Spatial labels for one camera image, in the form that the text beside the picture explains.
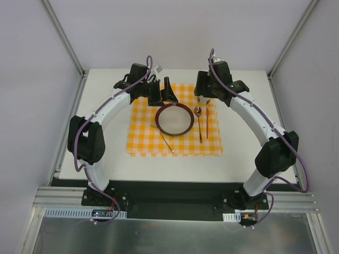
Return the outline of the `metal cup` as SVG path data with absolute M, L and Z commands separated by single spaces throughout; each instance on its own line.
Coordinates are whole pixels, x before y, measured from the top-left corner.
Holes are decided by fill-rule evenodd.
M 198 102 L 202 105 L 208 105 L 211 102 L 210 98 L 206 98 L 203 96 L 198 96 L 197 99 L 198 99 Z

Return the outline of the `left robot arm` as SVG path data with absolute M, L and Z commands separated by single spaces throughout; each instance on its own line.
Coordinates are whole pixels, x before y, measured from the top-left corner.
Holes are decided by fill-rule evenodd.
M 122 80 L 114 84 L 107 99 L 86 116 L 73 116 L 69 122 L 67 149 L 74 157 L 77 172 L 83 170 L 94 200 L 101 206 L 111 202 L 112 193 L 107 190 L 108 173 L 105 168 L 104 130 L 127 106 L 140 97 L 148 100 L 149 106 L 163 106 L 166 102 L 177 103 L 168 77 L 164 77 L 164 88 L 160 88 L 161 66 L 150 63 L 132 64 Z

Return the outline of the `orange checkered cloth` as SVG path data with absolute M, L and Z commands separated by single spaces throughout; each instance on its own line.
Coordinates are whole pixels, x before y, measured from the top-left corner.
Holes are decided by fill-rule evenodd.
M 127 153 L 133 157 L 221 156 L 216 100 L 201 104 L 194 84 L 172 84 L 178 104 L 148 106 L 146 98 L 132 104 Z

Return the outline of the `silver fork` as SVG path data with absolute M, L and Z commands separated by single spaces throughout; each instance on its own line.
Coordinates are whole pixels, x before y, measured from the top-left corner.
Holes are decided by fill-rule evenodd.
M 159 128 L 153 124 L 150 124 L 151 127 L 153 127 L 155 130 L 157 130 L 157 132 L 159 133 L 159 135 L 162 137 L 162 139 L 164 140 L 165 144 L 167 145 L 167 147 L 169 148 L 169 150 L 171 151 L 171 153 L 174 153 L 173 148 L 170 146 L 170 144 L 167 142 L 167 140 L 165 139 L 165 137 L 163 136 L 163 134 L 161 133 L 161 131 L 159 130 Z

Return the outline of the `copper spoon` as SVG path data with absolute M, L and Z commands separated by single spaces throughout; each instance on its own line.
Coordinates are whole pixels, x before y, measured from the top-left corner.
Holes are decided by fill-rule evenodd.
M 200 124 L 200 116 L 201 116 L 201 114 L 202 114 L 202 108 L 199 107 L 199 106 L 195 107 L 195 108 L 194 108 L 194 113 L 195 113 L 195 115 L 196 115 L 196 117 L 197 117 L 197 119 L 198 119 L 199 140 L 200 140 L 200 143 L 202 143 L 203 140 L 202 140 L 201 124 Z

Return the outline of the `red rimmed ceramic plate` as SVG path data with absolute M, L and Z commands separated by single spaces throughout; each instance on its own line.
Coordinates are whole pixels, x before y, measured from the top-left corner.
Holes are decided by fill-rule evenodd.
M 181 136 L 188 133 L 194 125 L 194 115 L 190 108 L 181 103 L 166 104 L 155 114 L 155 125 L 161 133 Z

